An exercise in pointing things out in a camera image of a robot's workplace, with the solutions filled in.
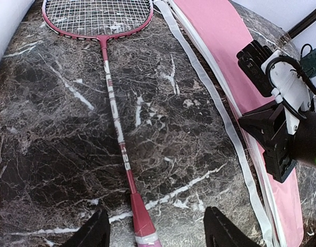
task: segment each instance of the pink fabric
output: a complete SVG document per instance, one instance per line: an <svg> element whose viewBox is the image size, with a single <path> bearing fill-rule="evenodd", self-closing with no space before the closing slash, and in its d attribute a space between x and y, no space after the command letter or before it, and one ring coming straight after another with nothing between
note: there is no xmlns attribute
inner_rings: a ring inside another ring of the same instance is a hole
<svg viewBox="0 0 316 247"><path fill-rule="evenodd" d="M174 0L189 19L218 63L241 113L270 102L255 88L237 65L236 54L253 39L228 0ZM288 247L298 247L304 236L296 172L283 184L271 175L277 210Z"/></svg>

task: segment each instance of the red racket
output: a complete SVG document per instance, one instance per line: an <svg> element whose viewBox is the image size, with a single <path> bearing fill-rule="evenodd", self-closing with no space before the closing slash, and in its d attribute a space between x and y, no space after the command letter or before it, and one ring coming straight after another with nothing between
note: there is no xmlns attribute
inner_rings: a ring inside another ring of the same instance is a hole
<svg viewBox="0 0 316 247"><path fill-rule="evenodd" d="M139 195L129 163L108 66L107 41L136 34L153 17L151 0L44 0L42 14L57 34L78 40L99 41L118 143L127 172L138 246L161 247L155 227Z"/></svg>

